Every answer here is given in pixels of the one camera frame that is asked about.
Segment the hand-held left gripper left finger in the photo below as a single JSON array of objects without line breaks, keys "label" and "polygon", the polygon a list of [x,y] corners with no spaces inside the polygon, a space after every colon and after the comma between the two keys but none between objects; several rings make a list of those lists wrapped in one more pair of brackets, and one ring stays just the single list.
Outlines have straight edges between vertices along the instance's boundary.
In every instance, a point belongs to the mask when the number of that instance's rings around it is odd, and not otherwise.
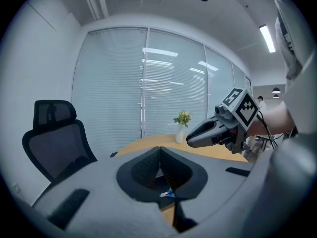
[{"label": "hand-held left gripper left finger", "polygon": [[118,185],[117,170],[148,149],[102,157],[46,192],[33,205],[48,218],[76,189],[89,192],[65,228],[68,234],[176,234],[154,202],[139,202]]}]

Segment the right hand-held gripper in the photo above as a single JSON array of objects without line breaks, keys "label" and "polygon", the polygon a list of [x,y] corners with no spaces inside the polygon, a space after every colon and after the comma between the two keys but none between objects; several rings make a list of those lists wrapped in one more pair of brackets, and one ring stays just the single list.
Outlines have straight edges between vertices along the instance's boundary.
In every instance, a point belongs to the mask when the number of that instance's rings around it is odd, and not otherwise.
[{"label": "right hand-held gripper", "polygon": [[245,88],[233,88],[215,106],[215,117],[199,123],[187,136],[190,147],[200,148],[224,144],[231,153],[248,148],[247,132],[259,112],[259,107]]}]

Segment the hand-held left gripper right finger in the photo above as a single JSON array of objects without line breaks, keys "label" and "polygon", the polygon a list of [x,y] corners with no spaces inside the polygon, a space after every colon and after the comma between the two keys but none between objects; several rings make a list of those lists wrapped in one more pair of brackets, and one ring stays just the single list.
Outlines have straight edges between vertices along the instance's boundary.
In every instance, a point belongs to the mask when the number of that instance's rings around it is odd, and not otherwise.
[{"label": "hand-held left gripper right finger", "polygon": [[161,147],[161,169],[177,188],[174,224],[165,233],[244,233],[269,166],[266,152],[252,164]]}]

